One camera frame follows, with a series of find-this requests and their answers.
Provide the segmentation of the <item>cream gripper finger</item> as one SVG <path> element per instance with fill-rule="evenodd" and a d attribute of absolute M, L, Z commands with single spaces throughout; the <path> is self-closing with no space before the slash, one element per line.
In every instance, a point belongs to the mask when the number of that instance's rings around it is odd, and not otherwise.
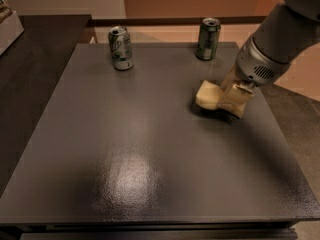
<path fill-rule="evenodd" d="M 239 86 L 239 78 L 236 76 L 236 66 L 233 66 L 230 71 L 226 74 L 224 80 L 222 81 L 220 87 L 223 91 L 227 91 L 232 87 Z"/>
<path fill-rule="evenodd" d="M 221 86 L 223 95 L 218 108 L 233 115 L 242 115 L 251 98 L 254 97 L 254 85 L 244 81 L 231 81 Z"/>

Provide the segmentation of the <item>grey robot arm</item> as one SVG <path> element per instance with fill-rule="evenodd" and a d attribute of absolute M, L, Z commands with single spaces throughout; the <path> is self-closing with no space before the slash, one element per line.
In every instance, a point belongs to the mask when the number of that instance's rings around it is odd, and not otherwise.
<path fill-rule="evenodd" d="M 283 0 L 241 47 L 220 85 L 217 107 L 240 118 L 254 89 L 274 83 L 320 42 L 320 0 Z"/>

